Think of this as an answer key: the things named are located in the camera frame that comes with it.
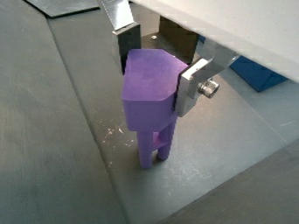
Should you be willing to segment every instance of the blue box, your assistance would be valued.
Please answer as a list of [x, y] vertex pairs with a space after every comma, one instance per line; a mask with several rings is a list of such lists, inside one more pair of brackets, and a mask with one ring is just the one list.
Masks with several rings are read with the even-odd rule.
[[[206, 38], [201, 36], [199, 39], [205, 42]], [[287, 80], [279, 73], [275, 73], [243, 56], [238, 58], [230, 67], [258, 92]]]

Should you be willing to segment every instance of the metal gripper jaw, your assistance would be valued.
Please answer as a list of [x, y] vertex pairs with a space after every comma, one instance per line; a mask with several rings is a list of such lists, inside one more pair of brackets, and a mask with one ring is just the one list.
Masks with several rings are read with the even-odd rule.
[[109, 19], [114, 25], [113, 56], [122, 73], [126, 71], [127, 54], [131, 49], [142, 48], [141, 24], [134, 20], [127, 0], [102, 0]]
[[175, 111], [185, 116], [197, 104], [201, 95], [211, 98], [219, 84], [211, 77], [222, 72], [239, 55], [223, 45], [206, 39], [202, 57], [181, 72], [178, 92], [175, 99]]

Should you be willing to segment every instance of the purple leg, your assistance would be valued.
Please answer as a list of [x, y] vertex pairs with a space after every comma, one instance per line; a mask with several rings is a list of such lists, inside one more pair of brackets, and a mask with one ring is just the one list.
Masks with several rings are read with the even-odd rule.
[[166, 160], [170, 156], [170, 151], [173, 147], [173, 140], [174, 140], [174, 130], [175, 130], [175, 121], [161, 131], [159, 138], [163, 142], [167, 142], [167, 145], [158, 149], [158, 157], [162, 160]]
[[153, 167], [154, 132], [137, 132], [141, 165], [145, 169]]

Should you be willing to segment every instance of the white overhead surface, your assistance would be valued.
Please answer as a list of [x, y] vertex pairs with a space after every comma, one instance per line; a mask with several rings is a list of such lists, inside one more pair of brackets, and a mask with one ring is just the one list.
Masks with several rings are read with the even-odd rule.
[[134, 0], [299, 82], [299, 1]]

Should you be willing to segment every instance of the purple plastic object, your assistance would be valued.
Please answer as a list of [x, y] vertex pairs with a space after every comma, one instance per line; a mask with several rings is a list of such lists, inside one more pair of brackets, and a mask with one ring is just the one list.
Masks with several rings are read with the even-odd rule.
[[178, 75], [187, 65], [159, 49], [131, 50], [126, 62], [123, 103], [126, 122], [137, 131], [141, 165], [153, 167], [153, 151], [166, 160], [174, 139], [178, 115], [174, 93]]

